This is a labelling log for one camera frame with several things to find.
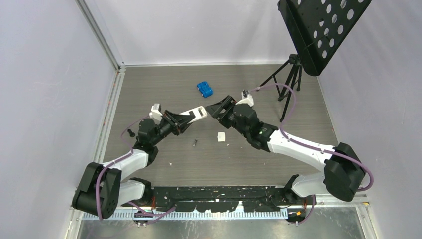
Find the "white remote with black window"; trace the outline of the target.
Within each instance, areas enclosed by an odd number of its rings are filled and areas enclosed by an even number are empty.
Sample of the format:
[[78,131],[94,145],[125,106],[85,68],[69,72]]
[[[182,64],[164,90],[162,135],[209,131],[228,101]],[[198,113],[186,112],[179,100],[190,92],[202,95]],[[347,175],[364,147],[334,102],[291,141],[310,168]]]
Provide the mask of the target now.
[[205,107],[198,106],[185,112],[181,112],[180,115],[189,116],[190,120],[188,121],[188,123],[194,123],[196,121],[206,118],[208,116],[208,113]]

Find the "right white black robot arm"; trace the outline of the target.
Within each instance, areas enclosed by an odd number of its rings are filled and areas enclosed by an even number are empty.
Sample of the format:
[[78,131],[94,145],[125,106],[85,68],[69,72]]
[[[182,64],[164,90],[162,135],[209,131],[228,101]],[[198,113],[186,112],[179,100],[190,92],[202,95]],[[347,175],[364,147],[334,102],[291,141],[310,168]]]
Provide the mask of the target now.
[[311,175],[293,175],[284,186],[284,198],[297,204],[303,198],[329,193],[345,202],[351,202],[367,174],[352,147],[346,143],[337,146],[314,143],[280,130],[261,121],[248,103],[238,103],[227,96],[222,101],[205,107],[206,111],[225,128],[234,128],[258,150],[282,154],[304,162],[317,170]]

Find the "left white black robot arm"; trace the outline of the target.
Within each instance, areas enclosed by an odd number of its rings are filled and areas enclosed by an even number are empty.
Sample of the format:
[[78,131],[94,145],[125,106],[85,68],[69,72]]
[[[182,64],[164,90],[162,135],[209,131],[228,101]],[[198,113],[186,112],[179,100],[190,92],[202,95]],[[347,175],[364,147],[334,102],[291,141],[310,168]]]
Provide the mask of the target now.
[[105,163],[89,163],[76,188],[72,207],[97,216],[112,216],[124,204],[149,205],[153,200],[151,183],[131,177],[134,172],[151,165],[158,154],[157,144],[168,135],[181,135],[194,122],[207,117],[203,106],[175,114],[151,110],[141,118],[136,141],[130,151]]

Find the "blue toy car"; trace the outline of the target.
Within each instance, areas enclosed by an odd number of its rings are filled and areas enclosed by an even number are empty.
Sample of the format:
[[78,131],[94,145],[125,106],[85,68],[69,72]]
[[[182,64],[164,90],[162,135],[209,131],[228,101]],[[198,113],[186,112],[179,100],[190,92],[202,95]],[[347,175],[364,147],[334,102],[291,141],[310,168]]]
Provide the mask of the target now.
[[197,84],[197,89],[201,93],[201,96],[207,98],[213,95],[213,89],[209,86],[207,81],[202,81]]

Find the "white battery cover plain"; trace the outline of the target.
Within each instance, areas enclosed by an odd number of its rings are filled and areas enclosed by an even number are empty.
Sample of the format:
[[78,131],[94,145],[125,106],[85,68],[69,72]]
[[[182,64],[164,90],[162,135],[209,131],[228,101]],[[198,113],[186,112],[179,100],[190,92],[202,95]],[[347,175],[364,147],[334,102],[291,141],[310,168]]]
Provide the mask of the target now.
[[225,142],[226,141],[226,134],[225,134],[225,132],[218,132],[217,133],[217,141],[218,142]]

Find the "black chess piece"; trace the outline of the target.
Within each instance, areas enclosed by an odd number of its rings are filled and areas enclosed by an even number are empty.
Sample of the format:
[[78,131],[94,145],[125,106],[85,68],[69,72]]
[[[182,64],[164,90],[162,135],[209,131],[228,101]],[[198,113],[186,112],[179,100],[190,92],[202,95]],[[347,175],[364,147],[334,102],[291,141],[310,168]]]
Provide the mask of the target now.
[[129,134],[130,137],[135,137],[135,133],[131,130],[131,129],[127,129],[127,132]]

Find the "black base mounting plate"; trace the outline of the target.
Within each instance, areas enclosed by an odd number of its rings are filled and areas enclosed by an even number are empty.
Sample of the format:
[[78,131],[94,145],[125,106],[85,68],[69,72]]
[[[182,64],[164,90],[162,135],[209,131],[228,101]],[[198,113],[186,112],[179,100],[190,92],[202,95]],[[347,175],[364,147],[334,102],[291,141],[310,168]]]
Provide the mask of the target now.
[[176,212],[233,212],[242,207],[244,212],[275,212],[298,206],[311,206],[312,197],[299,198],[279,186],[155,186],[146,189],[138,206],[152,207],[165,212],[172,207]]

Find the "black perforated music stand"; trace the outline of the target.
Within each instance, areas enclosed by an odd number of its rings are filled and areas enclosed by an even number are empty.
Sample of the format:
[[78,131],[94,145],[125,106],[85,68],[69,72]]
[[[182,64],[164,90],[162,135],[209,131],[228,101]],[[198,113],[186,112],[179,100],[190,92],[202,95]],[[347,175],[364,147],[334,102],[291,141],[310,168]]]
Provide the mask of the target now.
[[369,0],[280,0],[277,3],[296,52],[272,73],[291,66],[285,85],[299,91],[302,73],[319,76],[360,19]]

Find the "aluminium corner frame rail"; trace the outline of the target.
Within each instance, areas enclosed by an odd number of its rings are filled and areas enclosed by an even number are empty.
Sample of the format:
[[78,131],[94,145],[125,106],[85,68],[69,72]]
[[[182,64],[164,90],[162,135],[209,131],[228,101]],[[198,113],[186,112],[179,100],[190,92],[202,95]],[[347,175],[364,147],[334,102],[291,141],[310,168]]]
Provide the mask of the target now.
[[102,16],[99,10],[97,10],[94,1],[76,0],[75,3],[78,5],[111,65],[116,72],[120,73],[122,68],[124,68],[124,61],[120,59],[117,49],[113,46],[112,37],[109,35],[108,30],[106,30],[105,23],[102,23]]

